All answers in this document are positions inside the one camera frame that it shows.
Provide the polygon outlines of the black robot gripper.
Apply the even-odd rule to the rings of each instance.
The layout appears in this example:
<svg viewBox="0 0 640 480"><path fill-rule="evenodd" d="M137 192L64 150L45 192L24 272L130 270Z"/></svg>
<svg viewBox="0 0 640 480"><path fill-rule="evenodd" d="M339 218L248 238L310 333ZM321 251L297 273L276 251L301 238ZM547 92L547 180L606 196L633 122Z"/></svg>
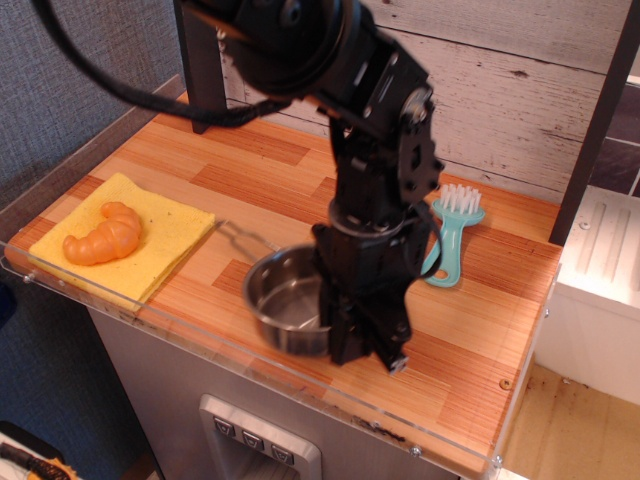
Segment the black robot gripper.
<svg viewBox="0 0 640 480"><path fill-rule="evenodd" d="M399 222L380 230L346 214L336 201L328 225L312 228L314 261L322 277L320 311L329 320L331 361L345 365L372 353L363 320L369 320L374 349L390 374L406 367L404 345L412 330L405 306L408 288L421 275L433 217L421 201Z"/></svg>

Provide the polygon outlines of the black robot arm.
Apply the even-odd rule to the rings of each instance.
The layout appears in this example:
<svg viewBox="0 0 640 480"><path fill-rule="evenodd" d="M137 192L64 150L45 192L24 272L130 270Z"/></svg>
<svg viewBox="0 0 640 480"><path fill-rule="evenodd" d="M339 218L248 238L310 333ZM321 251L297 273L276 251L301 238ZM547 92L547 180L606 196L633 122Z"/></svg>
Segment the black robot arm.
<svg viewBox="0 0 640 480"><path fill-rule="evenodd" d="M313 103L329 120L336 187L317 224L321 322L333 362L406 364L405 306L435 222L426 196L442 163L427 72L357 1L188 1L241 77L268 99Z"/></svg>

